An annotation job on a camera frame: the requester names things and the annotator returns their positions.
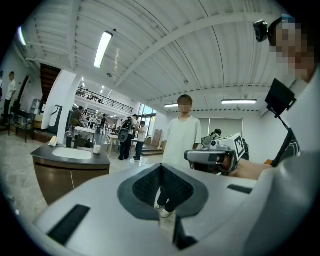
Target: tiled floor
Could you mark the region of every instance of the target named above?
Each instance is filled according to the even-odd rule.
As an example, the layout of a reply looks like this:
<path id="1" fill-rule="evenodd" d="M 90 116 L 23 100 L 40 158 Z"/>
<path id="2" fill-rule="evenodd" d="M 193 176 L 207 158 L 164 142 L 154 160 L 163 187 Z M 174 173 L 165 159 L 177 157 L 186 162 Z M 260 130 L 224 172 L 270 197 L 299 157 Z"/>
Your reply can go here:
<path id="1" fill-rule="evenodd" d="M 106 137 L 97 136 L 97 144 L 107 149 Z M 8 136 L 7 132 L 0 132 L 0 181 L 4 193 L 11 202 L 12 208 L 19 214 L 33 222 L 48 207 L 36 177 L 31 152 L 43 143 L 24 139 L 15 135 Z M 147 164 L 161 163 L 162 155 L 141 157 L 135 161 L 133 149 L 128 160 L 120 161 L 116 152 L 108 153 L 111 162 L 110 174 L 122 172 Z M 175 214 L 162 219 L 160 224 L 169 239 L 173 237 Z"/>

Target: railing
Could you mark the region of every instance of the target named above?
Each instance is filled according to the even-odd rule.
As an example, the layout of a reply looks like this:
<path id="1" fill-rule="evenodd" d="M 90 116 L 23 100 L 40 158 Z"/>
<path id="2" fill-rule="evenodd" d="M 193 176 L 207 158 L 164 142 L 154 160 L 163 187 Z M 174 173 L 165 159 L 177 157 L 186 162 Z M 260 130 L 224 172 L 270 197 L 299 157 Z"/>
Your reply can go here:
<path id="1" fill-rule="evenodd" d="M 88 100 L 91 100 L 93 102 L 101 103 L 101 104 L 106 105 L 108 107 L 111 107 L 113 109 L 120 110 L 120 111 L 129 113 L 129 114 L 132 114 L 132 110 L 133 110 L 132 107 L 129 107 L 129 106 L 124 105 L 124 104 L 121 104 L 121 103 L 119 103 L 117 101 L 114 101 L 112 99 L 103 97 L 103 96 L 101 96 L 101 95 L 99 95 L 97 93 L 94 93 L 92 91 L 89 91 L 89 90 L 86 90 L 86 89 L 83 89 L 83 88 L 79 87 L 77 89 L 75 95 L 83 97 L 83 98 L 88 99 Z"/>

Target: black slot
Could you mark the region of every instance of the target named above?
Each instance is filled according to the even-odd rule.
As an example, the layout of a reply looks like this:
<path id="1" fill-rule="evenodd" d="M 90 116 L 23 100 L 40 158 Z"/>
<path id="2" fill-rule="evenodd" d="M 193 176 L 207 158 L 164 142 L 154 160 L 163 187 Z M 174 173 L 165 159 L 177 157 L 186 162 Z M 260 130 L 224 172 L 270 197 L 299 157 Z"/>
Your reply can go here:
<path id="1" fill-rule="evenodd" d="M 239 186 L 239 185 L 234 185 L 234 184 L 229 185 L 227 188 L 231 189 L 231 190 L 234 190 L 234 191 L 238 191 L 238 192 L 244 193 L 244 194 L 248 194 L 248 195 L 252 191 L 252 188 L 250 188 L 250 187 Z"/>
<path id="2" fill-rule="evenodd" d="M 48 236 L 61 245 L 65 245 L 82 220 L 85 218 L 90 208 L 77 204 L 69 211 L 62 220 L 48 233 Z"/>

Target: backpack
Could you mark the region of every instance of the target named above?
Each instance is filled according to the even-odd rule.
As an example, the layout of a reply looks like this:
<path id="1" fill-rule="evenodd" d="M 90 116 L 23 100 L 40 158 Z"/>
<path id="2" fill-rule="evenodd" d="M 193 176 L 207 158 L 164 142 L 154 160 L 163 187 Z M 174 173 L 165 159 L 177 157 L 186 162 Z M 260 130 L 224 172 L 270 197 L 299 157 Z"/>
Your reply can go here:
<path id="1" fill-rule="evenodd" d="M 120 131 L 119 131 L 119 135 L 118 135 L 118 139 L 120 142 L 125 142 L 128 138 L 129 132 L 132 129 L 132 118 L 128 118 L 122 125 Z"/>

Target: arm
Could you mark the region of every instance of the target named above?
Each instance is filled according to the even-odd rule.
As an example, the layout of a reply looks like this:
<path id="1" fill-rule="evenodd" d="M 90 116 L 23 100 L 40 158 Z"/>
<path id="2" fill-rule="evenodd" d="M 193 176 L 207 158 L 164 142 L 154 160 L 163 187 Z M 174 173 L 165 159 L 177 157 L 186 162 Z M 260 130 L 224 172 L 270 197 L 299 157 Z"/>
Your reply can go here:
<path id="1" fill-rule="evenodd" d="M 223 166 L 229 168 L 231 164 L 230 157 L 226 157 L 223 162 Z M 235 171 L 229 174 L 230 177 L 237 177 L 250 180 L 258 180 L 261 173 L 266 170 L 273 168 L 270 164 L 261 164 L 249 162 L 244 159 L 240 159 L 238 167 Z"/>

